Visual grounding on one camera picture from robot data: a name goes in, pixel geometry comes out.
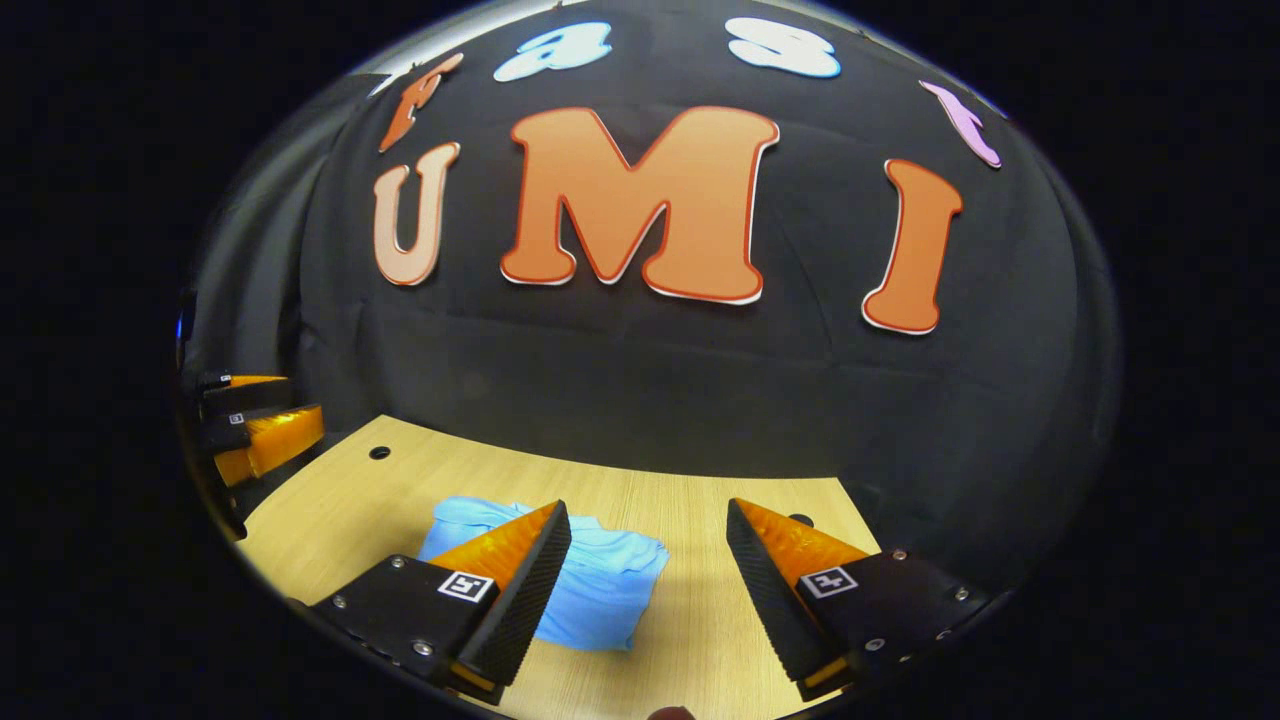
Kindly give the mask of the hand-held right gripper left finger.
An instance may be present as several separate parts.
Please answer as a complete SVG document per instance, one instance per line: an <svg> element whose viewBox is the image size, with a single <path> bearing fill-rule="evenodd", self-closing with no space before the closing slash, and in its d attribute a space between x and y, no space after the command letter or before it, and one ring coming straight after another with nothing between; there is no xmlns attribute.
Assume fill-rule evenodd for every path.
<svg viewBox="0 0 1280 720"><path fill-rule="evenodd" d="M535 637L571 543L556 501L424 562L392 555L310 606L365 653L438 691L498 705Z"/></svg>

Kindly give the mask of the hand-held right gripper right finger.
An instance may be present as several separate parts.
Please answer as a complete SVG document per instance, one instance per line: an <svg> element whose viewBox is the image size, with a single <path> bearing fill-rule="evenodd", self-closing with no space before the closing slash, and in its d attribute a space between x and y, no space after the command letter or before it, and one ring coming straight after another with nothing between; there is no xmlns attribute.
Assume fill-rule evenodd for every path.
<svg viewBox="0 0 1280 720"><path fill-rule="evenodd" d="M804 701L883 685L991 607L988 592L920 553L868 553L745 498L728 502L726 539Z"/></svg>

